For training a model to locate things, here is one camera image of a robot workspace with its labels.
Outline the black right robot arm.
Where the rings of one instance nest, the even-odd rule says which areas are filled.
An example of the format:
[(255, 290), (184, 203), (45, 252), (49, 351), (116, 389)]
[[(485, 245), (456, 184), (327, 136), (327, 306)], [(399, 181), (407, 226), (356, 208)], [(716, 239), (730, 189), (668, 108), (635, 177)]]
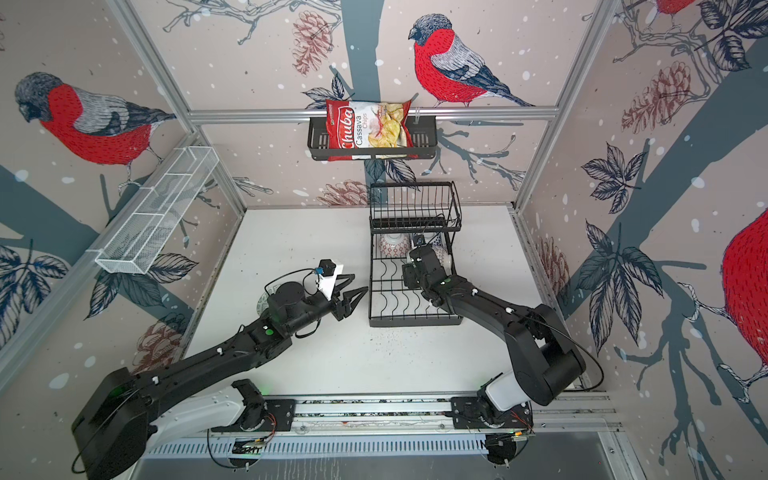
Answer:
[(429, 245), (408, 257), (403, 266), (407, 288), (420, 291), (432, 306), (477, 323), (506, 345), (511, 369), (477, 393), (485, 420), (529, 401), (547, 406), (586, 371), (579, 348), (551, 307), (510, 303), (448, 274)]

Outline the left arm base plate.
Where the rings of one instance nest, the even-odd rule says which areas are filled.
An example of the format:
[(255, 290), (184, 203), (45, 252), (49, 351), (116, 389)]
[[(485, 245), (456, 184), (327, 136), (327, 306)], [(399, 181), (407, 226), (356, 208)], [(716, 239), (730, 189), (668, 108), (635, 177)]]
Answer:
[(215, 427), (216, 433), (245, 433), (259, 432), (269, 434), (272, 432), (289, 432), (295, 416), (297, 401), (294, 399), (267, 398), (263, 406), (252, 413), (251, 409), (245, 412), (231, 425)]

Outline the blue geometric patterned bowl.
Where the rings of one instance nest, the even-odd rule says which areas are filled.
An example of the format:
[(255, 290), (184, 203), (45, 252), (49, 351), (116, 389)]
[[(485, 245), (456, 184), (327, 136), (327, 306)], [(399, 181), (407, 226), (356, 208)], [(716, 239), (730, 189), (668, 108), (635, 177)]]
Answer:
[(405, 233), (381, 234), (378, 249), (382, 258), (404, 258), (411, 249), (410, 237)]

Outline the grey green patterned bowl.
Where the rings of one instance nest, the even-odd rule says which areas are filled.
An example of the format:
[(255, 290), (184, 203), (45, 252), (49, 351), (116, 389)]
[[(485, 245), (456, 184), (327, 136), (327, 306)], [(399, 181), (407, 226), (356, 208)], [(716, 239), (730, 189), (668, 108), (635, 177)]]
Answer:
[(264, 292), (257, 302), (257, 315), (261, 316), (269, 307), (268, 305), (269, 294)]

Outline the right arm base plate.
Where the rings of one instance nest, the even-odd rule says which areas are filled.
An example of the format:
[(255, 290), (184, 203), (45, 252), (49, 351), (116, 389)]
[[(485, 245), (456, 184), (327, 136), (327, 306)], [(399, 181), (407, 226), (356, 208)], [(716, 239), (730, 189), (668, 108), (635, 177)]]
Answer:
[(452, 397), (448, 416), (455, 429), (522, 429), (533, 427), (533, 412), (527, 403), (498, 410), (485, 397)]

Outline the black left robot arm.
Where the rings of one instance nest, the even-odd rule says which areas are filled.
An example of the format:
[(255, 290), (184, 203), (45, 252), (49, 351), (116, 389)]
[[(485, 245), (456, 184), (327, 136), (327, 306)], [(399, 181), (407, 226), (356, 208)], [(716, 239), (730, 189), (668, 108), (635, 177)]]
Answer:
[(150, 425), (193, 395), (235, 374), (268, 363), (290, 345), (299, 330), (331, 314), (349, 317), (367, 293), (334, 281), (330, 294), (308, 294), (299, 282), (279, 286), (261, 316), (224, 342), (167, 367), (134, 375), (121, 368), (108, 374), (72, 425), (82, 473), (111, 479), (133, 465), (153, 434)]

